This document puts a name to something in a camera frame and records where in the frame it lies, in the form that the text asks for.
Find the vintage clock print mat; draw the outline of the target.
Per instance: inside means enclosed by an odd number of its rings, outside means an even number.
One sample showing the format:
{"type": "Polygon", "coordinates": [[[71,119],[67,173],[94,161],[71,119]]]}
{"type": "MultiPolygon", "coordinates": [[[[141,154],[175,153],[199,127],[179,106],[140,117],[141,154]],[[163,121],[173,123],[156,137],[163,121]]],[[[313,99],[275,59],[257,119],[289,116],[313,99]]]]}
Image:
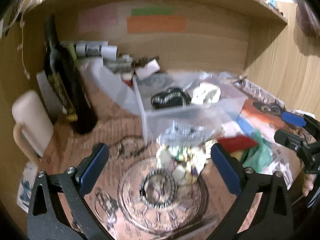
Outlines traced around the vintage clock print mat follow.
{"type": "MultiPolygon", "coordinates": [[[[98,97],[94,105],[105,120],[86,135],[74,133],[65,119],[57,120],[39,172],[60,174],[77,167],[96,144],[104,143],[109,159],[84,200],[109,239],[200,238],[202,229],[212,233],[236,200],[211,160],[212,146],[229,136],[216,131],[197,147],[169,147],[156,140],[146,144],[139,117],[122,109],[107,114],[102,101],[98,97]]],[[[249,228],[261,197],[255,195],[240,232],[249,228]]],[[[71,227],[81,231],[64,194],[59,198],[71,227]]]]}

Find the green sticky note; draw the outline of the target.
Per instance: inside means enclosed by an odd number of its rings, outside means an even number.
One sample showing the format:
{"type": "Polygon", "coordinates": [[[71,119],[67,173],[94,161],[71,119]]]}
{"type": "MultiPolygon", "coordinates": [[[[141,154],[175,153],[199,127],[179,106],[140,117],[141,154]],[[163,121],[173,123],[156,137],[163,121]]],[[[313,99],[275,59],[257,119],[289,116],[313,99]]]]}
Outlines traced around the green sticky note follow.
{"type": "Polygon", "coordinates": [[[139,7],[131,9],[131,16],[174,15],[175,9],[171,7],[139,7]]]}

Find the green cloth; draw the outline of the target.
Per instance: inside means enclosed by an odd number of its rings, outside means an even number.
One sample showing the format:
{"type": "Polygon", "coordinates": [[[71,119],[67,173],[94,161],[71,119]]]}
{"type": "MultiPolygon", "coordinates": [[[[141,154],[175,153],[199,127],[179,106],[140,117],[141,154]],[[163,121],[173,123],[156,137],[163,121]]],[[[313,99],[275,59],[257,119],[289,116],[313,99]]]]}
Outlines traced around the green cloth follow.
{"type": "Polygon", "coordinates": [[[262,173],[273,161],[270,142],[261,135],[259,130],[252,133],[252,139],[258,144],[249,150],[244,150],[241,163],[243,167],[251,167],[255,172],[262,173]]]}

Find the dark wine bottle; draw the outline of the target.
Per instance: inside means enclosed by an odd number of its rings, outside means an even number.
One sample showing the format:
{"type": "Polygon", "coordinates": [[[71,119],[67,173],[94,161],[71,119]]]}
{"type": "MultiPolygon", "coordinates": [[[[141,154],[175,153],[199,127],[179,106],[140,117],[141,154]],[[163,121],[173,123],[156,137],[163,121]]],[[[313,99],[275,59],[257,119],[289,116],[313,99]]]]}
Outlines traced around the dark wine bottle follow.
{"type": "Polygon", "coordinates": [[[70,51],[60,44],[55,16],[44,23],[47,50],[44,57],[44,72],[54,93],[66,110],[66,118],[78,134],[87,134],[96,126],[98,119],[86,99],[82,78],[75,66],[70,51]]]}

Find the pink striped curtain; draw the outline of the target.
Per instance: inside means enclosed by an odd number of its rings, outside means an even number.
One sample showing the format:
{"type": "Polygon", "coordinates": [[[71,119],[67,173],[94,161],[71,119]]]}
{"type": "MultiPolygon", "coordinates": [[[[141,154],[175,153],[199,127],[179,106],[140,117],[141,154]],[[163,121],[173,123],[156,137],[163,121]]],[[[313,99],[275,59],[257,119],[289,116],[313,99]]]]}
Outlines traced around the pink striped curtain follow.
{"type": "Polygon", "coordinates": [[[296,0],[296,2],[296,20],[300,29],[305,36],[319,37],[319,20],[316,15],[304,0],[296,0]]]}

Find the white cloth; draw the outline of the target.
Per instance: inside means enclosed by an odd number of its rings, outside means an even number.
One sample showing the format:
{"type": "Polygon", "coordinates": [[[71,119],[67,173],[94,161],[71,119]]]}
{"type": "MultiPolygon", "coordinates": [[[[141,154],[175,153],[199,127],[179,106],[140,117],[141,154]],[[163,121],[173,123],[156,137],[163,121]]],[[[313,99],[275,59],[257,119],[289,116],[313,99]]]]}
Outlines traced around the white cloth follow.
{"type": "Polygon", "coordinates": [[[194,105],[204,105],[217,103],[220,99],[221,89],[219,86],[208,82],[202,82],[193,90],[191,103],[194,105]]]}

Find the yellow sponge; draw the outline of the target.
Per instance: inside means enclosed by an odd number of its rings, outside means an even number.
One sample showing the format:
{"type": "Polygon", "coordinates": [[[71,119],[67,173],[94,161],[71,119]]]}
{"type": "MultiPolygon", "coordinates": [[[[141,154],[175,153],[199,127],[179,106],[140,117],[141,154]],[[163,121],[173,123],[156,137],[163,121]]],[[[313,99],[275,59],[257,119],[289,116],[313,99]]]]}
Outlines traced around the yellow sponge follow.
{"type": "Polygon", "coordinates": [[[246,156],[246,151],[235,151],[229,154],[231,157],[236,158],[239,162],[246,156]]]}

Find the black cloth with chains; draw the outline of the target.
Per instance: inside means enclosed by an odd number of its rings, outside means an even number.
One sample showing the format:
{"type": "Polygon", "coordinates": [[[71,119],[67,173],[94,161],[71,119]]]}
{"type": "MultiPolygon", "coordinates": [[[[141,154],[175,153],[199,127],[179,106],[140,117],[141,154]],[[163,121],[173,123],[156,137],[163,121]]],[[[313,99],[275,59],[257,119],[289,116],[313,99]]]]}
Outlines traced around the black cloth with chains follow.
{"type": "Polygon", "coordinates": [[[152,96],[150,102],[154,109],[185,107],[191,104],[191,97],[180,87],[170,87],[152,96]]]}

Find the pink sticky note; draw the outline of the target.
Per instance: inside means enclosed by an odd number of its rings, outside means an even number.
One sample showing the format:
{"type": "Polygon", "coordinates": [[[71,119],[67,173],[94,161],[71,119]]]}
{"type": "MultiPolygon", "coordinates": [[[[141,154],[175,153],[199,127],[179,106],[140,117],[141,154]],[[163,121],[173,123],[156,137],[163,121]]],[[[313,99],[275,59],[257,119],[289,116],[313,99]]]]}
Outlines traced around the pink sticky note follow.
{"type": "Polygon", "coordinates": [[[105,4],[78,14],[78,33],[98,31],[118,24],[117,6],[105,4]]]}

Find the small white box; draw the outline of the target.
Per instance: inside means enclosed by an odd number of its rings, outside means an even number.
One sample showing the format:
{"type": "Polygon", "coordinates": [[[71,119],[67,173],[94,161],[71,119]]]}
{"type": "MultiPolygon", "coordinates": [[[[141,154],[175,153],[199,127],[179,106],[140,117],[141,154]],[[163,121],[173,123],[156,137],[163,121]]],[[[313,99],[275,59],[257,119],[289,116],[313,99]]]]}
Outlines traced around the small white box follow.
{"type": "Polygon", "coordinates": [[[149,61],[144,67],[136,68],[136,76],[140,80],[144,80],[160,70],[160,65],[156,59],[149,61]]]}

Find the cream ceramic mug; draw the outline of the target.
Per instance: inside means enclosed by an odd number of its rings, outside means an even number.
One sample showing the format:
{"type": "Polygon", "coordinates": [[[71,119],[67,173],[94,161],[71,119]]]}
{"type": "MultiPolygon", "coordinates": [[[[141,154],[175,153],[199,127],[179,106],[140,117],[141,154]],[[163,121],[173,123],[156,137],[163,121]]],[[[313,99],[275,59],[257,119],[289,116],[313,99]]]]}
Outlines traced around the cream ceramic mug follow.
{"type": "Polygon", "coordinates": [[[40,97],[34,90],[25,92],[12,104],[11,112],[15,120],[14,141],[25,156],[38,166],[54,132],[40,97]]]}

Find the red cloth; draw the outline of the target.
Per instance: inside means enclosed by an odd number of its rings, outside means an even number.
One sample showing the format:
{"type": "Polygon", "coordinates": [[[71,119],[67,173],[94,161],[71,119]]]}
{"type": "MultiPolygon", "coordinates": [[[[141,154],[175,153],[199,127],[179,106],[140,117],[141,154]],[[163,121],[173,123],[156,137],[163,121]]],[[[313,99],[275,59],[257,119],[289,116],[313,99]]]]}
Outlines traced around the red cloth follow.
{"type": "Polygon", "coordinates": [[[227,153],[249,150],[250,148],[258,146],[258,143],[255,140],[244,135],[219,138],[217,142],[225,149],[227,153]]]}

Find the orange sticky note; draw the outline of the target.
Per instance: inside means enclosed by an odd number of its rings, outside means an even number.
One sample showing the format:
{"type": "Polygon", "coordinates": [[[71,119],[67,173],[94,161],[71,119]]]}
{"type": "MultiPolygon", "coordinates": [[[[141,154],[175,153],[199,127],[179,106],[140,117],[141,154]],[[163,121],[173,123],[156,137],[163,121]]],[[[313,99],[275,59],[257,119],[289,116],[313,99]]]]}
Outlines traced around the orange sticky note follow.
{"type": "Polygon", "coordinates": [[[127,33],[185,33],[187,19],[176,15],[131,16],[127,18],[127,33]]]}

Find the stack of newspapers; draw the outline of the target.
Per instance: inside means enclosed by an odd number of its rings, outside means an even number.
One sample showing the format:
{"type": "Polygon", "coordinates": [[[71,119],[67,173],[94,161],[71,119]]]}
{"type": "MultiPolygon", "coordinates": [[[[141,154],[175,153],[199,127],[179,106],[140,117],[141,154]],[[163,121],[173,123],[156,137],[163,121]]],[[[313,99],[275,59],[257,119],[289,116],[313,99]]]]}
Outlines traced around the stack of newspapers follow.
{"type": "Polygon", "coordinates": [[[74,59],[98,57],[113,73],[132,72],[134,58],[127,54],[119,56],[118,47],[109,45],[107,41],[62,41],[60,44],[69,49],[74,59]]]}

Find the clear plastic storage bin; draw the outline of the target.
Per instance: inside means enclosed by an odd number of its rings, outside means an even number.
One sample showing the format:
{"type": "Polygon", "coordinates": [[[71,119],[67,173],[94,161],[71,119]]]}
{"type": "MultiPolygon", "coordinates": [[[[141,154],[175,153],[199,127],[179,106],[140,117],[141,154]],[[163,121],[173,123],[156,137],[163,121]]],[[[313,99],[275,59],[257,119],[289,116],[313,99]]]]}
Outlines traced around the clear plastic storage bin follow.
{"type": "Polygon", "coordinates": [[[143,80],[135,76],[144,141],[165,132],[216,132],[236,120],[247,96],[229,78],[229,73],[206,72],[158,73],[143,80]]]}

